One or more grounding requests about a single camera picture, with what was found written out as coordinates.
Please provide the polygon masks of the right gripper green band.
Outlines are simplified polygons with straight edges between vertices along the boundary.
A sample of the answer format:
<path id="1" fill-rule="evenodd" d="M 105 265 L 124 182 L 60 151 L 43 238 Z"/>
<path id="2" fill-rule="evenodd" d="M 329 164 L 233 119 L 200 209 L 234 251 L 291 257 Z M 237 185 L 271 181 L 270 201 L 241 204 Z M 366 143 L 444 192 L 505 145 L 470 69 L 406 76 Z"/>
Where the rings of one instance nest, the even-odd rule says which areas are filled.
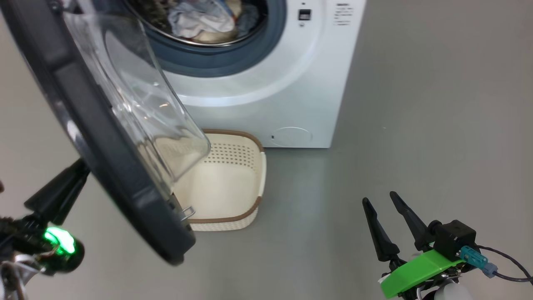
<path id="1" fill-rule="evenodd" d="M 428 226 L 397 192 L 392 190 L 389 196 L 398 213 L 406 221 L 415 240 L 415 248 L 423 253 L 408 262 L 401 260 L 398 257 L 400 253 L 398 246 L 390 241 L 378 220 L 378 214 L 373 205 L 368 198 L 364 197 L 362 206 L 378 261 L 389 262 L 390 272 L 379 280 L 379 286 L 387 300 L 394 298 L 421 300 L 421 291 L 428 284 L 432 285 L 444 280 L 442 273 L 446 273 L 449 269 L 455 272 L 464 260 L 450 261 L 436 250 L 431 250 L 434 237 L 429 232 Z"/>

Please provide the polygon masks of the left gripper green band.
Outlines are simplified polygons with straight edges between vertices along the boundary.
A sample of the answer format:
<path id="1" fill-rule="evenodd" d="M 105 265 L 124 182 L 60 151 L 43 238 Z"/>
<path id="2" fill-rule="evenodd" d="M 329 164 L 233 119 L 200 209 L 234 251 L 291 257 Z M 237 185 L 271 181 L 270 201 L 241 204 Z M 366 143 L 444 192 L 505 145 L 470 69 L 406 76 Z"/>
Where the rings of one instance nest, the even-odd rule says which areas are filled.
<path id="1" fill-rule="evenodd" d="M 45 275 L 70 273 L 85 258 L 85 247 L 63 228 L 75 201 L 91 173 L 78 159 L 35 192 L 24 206 L 33 214 L 19 219 L 0 217 L 0 263 L 22 255 L 29 266 Z"/>

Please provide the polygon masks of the dark round glass washer door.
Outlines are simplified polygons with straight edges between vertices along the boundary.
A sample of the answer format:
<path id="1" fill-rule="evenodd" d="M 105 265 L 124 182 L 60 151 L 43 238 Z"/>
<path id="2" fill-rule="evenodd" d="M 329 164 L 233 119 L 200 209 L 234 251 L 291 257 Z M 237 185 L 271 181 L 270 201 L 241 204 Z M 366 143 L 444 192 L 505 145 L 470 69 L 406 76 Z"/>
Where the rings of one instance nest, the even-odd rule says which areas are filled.
<path id="1" fill-rule="evenodd" d="M 62 0 L 0 0 L 0 14 L 92 175 L 156 254 L 182 264 L 196 237 L 174 188 L 211 145 L 143 24 Z"/>

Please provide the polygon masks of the blue cartoon-print clothes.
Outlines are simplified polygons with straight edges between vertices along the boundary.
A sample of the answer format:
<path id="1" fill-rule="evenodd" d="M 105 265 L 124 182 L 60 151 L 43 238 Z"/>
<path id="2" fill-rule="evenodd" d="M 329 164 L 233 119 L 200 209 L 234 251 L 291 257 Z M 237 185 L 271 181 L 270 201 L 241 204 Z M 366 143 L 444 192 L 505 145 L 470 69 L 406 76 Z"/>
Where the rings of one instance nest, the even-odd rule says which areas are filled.
<path id="1" fill-rule="evenodd" d="M 179 0 L 168 9 L 167 20 L 175 36 L 193 39 L 233 33 L 241 13 L 242 0 Z"/>

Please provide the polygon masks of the cream perforated laundry basket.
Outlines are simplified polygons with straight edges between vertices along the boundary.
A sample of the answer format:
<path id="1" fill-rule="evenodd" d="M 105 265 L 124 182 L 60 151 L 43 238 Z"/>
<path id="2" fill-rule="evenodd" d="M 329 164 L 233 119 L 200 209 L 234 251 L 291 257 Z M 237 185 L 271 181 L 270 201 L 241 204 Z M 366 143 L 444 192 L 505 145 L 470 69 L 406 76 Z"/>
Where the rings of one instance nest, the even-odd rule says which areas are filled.
<path id="1" fill-rule="evenodd" d="M 192 230 L 241 230 L 256 218 L 267 175 L 265 150 L 253 135 L 205 129 L 211 150 L 174 186 L 180 205 L 192 210 Z"/>

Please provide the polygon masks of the white front-load washing machine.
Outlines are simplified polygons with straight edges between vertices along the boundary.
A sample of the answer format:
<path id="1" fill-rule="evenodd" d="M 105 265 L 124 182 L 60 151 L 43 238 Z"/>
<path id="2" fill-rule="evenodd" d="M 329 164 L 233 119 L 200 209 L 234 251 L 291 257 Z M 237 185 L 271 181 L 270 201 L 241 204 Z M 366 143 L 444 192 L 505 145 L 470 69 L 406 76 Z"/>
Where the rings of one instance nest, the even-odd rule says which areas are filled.
<path id="1" fill-rule="evenodd" d="M 179 0 L 141 4 L 149 25 L 181 42 L 223 46 L 229 34 L 177 37 L 168 9 Z M 257 65 L 223 77 L 191 77 L 164 70 L 179 99 L 202 128 L 238 130 L 278 148 L 278 128 L 310 131 L 307 148 L 329 148 L 367 0 L 287 0 L 285 29 L 275 49 Z"/>

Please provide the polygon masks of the grey rubber door gasket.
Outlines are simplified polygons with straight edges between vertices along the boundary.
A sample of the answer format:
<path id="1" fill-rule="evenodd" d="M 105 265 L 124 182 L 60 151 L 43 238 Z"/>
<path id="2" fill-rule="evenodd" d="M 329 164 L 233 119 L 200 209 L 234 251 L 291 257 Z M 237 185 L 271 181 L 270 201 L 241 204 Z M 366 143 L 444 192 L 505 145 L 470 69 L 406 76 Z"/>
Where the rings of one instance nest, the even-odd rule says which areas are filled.
<path id="1" fill-rule="evenodd" d="M 248 37 L 223 46 L 181 42 L 149 25 L 141 4 L 154 0 L 117 0 L 118 7 L 137 17 L 161 67 L 169 72 L 198 78 L 234 75 L 263 61 L 278 45 L 287 20 L 287 0 L 245 0 L 256 3 L 260 21 Z"/>

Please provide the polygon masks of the round washer filter cover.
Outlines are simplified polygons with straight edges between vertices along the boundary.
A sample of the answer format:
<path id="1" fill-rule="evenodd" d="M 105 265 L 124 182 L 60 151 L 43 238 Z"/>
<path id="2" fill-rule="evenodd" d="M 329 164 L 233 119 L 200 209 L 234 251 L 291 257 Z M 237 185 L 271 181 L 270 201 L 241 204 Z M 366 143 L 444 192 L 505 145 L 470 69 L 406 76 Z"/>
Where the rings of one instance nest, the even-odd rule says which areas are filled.
<path id="1" fill-rule="evenodd" d="M 278 128 L 270 135 L 272 144 L 280 148 L 307 148 L 312 139 L 312 133 L 300 127 Z"/>

